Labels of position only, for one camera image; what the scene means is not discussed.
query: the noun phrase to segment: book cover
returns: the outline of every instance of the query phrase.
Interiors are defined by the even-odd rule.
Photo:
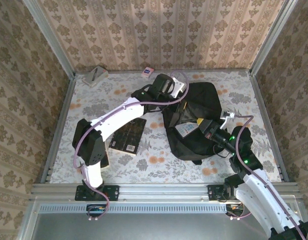
[[[111,149],[136,155],[146,120],[136,118],[114,132],[109,144]]]

